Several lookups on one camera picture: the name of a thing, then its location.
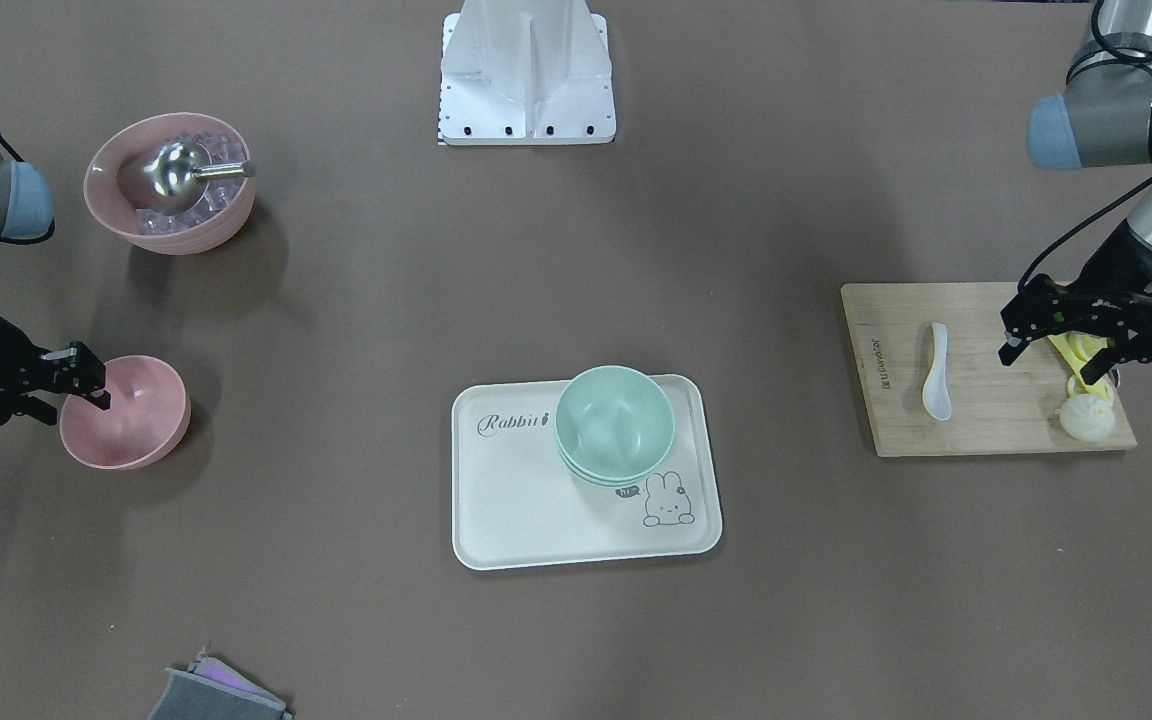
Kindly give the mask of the cream rabbit tray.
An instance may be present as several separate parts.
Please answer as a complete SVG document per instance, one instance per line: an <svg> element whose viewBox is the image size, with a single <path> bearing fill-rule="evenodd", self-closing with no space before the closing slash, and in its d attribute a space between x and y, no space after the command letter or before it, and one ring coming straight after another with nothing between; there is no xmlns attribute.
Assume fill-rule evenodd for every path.
<svg viewBox="0 0 1152 720"><path fill-rule="evenodd" d="M702 393L659 374L675 444L631 486L596 486L559 456L563 381L462 391L450 407L450 543L476 571L699 555L723 536L721 493Z"/></svg>

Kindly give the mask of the metal ice scoop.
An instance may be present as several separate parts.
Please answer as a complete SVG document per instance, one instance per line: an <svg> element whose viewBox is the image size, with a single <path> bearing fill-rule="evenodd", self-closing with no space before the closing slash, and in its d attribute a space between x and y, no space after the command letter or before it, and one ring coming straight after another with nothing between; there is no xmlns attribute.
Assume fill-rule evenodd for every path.
<svg viewBox="0 0 1152 720"><path fill-rule="evenodd" d="M211 181L255 176L252 161L211 161L206 147L195 141L165 143L132 173L143 184L141 209L172 215L192 209Z"/></svg>

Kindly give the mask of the white garlic bulb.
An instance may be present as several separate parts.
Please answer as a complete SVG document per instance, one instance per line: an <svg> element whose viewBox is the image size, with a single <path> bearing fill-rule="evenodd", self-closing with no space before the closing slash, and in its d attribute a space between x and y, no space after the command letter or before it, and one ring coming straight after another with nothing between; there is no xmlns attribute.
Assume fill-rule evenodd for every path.
<svg viewBox="0 0 1152 720"><path fill-rule="evenodd" d="M1064 397L1056 415L1066 433L1087 444L1105 441L1114 433L1117 424L1111 401L1096 395Z"/></svg>

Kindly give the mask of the large pink bowl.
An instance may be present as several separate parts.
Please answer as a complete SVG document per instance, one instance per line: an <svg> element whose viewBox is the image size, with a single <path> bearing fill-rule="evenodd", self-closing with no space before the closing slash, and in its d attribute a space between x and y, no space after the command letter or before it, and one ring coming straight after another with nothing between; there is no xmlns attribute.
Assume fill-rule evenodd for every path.
<svg viewBox="0 0 1152 720"><path fill-rule="evenodd" d="M88 210L105 229L151 252L189 255L223 245L250 218L253 177L212 179L200 200L180 214L141 209L145 188L132 173L172 141L200 143L211 161L251 161L247 141L218 118L179 111L138 120L105 141L88 164Z"/></svg>

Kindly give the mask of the wooden cutting board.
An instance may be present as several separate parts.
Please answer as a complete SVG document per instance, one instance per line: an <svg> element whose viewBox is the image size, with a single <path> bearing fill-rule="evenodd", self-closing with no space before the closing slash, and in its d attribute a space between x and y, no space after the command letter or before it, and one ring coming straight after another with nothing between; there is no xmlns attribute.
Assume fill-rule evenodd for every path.
<svg viewBox="0 0 1152 720"><path fill-rule="evenodd" d="M1061 429L1059 406L1070 370L1048 341L1034 343L1010 366L1000 311L1014 296L1009 282L850 283L842 287L847 329L867 406L870 433L882 457L940 457L1128 450L1137 446L1124 406L1100 442ZM952 416L935 420L922 402L931 370L932 325L943 323Z"/></svg>

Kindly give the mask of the white ceramic spoon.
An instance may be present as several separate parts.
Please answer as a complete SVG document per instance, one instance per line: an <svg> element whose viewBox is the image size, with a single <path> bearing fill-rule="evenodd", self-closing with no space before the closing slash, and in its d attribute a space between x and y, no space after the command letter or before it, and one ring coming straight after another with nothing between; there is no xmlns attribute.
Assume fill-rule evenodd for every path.
<svg viewBox="0 0 1152 720"><path fill-rule="evenodd" d="M931 365L922 387L922 406L934 420L950 420L954 414L948 391L948 328L931 323Z"/></svg>

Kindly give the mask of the small pink bowl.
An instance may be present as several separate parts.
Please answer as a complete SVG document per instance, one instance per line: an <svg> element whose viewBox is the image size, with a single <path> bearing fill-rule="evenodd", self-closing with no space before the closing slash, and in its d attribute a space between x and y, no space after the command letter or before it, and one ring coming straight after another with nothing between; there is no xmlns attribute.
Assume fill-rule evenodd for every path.
<svg viewBox="0 0 1152 720"><path fill-rule="evenodd" d="M174 450L192 418L179 370L159 357L128 355L105 364L108 409L68 397L59 414L65 450L100 470L145 468Z"/></svg>

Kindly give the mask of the green stacked bowls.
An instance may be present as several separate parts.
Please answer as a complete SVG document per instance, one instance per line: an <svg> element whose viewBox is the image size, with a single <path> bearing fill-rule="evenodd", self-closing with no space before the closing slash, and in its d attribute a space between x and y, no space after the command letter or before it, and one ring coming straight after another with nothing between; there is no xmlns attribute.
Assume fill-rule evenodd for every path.
<svg viewBox="0 0 1152 720"><path fill-rule="evenodd" d="M675 447L677 418L657 379L628 366L581 372L559 392L553 434L559 457L579 480L632 486Z"/></svg>

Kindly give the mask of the grey folded cloth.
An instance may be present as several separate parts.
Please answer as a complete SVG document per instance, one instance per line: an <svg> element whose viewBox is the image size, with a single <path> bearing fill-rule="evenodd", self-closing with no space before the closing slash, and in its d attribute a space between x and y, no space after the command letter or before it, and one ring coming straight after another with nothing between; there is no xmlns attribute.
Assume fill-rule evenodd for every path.
<svg viewBox="0 0 1152 720"><path fill-rule="evenodd" d="M288 703L217 655L168 667L150 719L291 719Z"/></svg>

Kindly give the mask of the yellow plastic knife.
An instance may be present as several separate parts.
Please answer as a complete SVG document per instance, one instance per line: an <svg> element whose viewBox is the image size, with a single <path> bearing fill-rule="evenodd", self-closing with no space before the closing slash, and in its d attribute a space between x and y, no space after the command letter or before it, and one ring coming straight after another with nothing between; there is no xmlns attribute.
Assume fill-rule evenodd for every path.
<svg viewBox="0 0 1152 720"><path fill-rule="evenodd" d="M1091 384L1084 382L1082 378L1082 370L1091 363L1093 356L1108 347L1106 338L1068 332L1051 334L1046 340L1055 348L1058 355L1064 361L1064 365L1070 370L1070 376L1066 381L1066 396L1093 395L1102 397L1107 404L1114 406L1116 400L1115 384L1111 382L1108 376L1102 376L1097 382Z"/></svg>

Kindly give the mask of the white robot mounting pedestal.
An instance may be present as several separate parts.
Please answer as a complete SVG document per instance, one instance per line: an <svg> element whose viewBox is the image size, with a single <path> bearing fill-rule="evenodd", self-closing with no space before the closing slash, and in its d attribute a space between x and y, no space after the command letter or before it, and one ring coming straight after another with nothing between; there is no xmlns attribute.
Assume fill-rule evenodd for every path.
<svg viewBox="0 0 1152 720"><path fill-rule="evenodd" d="M467 1L442 23L435 141L600 145L617 136L607 18L585 1Z"/></svg>

